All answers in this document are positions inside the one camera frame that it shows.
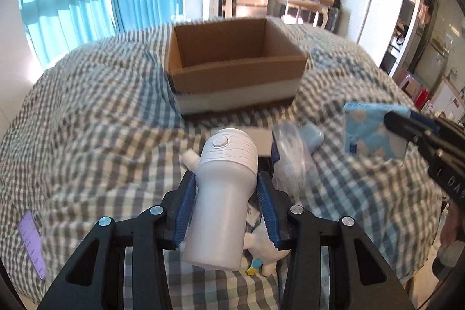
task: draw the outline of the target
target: plaid bedsheet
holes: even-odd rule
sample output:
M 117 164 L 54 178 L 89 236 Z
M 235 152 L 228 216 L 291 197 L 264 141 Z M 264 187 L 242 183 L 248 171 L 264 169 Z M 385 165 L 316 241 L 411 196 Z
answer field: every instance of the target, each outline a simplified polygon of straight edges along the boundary
M 354 217 L 399 278 L 423 264 L 436 234 L 442 192 L 409 147 L 405 160 L 343 153 L 346 101 L 410 100 L 357 45 L 309 25 L 277 23 L 308 53 L 307 71 L 288 107 L 185 122 L 164 74 L 171 27 L 138 31 L 82 46 L 47 70 L 26 97 L 0 145 L 0 256 L 18 291 L 39 302 L 86 233 L 102 216 L 119 221 L 158 204 L 175 189 L 186 148 L 201 151 L 221 125 L 272 127 L 311 121 L 325 134 L 313 154 L 319 180 L 296 199 L 316 216 Z M 31 210 L 39 228 L 46 280 L 27 256 L 18 222 Z M 208 271 L 166 251 L 175 309 L 277 309 L 287 264 L 265 278 Z M 322 251 L 327 267 L 327 252 Z M 328 270 L 322 270 L 322 308 Z M 132 308 L 131 249 L 126 253 L 125 306 Z

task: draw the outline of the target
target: white bottle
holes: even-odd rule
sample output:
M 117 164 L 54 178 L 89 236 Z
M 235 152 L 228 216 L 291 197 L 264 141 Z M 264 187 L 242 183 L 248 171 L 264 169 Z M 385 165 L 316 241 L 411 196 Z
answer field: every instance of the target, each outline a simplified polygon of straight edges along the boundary
M 223 129 L 207 140 L 195 175 L 198 193 L 183 261 L 208 269 L 240 269 L 257 166 L 257 148 L 245 132 Z

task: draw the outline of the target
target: cardboard box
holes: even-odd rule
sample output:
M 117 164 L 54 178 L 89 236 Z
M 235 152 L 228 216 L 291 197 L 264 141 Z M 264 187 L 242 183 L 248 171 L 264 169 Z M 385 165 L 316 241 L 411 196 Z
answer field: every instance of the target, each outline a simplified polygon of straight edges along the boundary
M 174 26 L 167 74 L 182 115 L 293 99 L 306 56 L 266 18 Z

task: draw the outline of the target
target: blue tissue packet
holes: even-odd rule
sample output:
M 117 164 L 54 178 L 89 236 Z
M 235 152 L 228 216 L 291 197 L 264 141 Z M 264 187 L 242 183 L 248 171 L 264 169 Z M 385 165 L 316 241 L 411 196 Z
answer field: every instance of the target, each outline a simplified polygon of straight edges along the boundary
M 408 141 L 386 129 L 384 115 L 395 111 L 410 117 L 404 105 L 349 102 L 344 106 L 344 150 L 363 157 L 403 158 Z

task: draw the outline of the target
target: red object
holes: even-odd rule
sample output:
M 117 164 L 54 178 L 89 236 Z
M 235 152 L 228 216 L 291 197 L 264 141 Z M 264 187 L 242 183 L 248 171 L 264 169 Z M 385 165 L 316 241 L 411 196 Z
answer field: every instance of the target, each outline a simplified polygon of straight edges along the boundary
M 420 92 L 420 95 L 418 95 L 417 100 L 415 101 L 415 107 L 417 107 L 418 109 L 422 109 L 429 97 L 430 93 L 428 92 L 428 90 L 423 89 Z

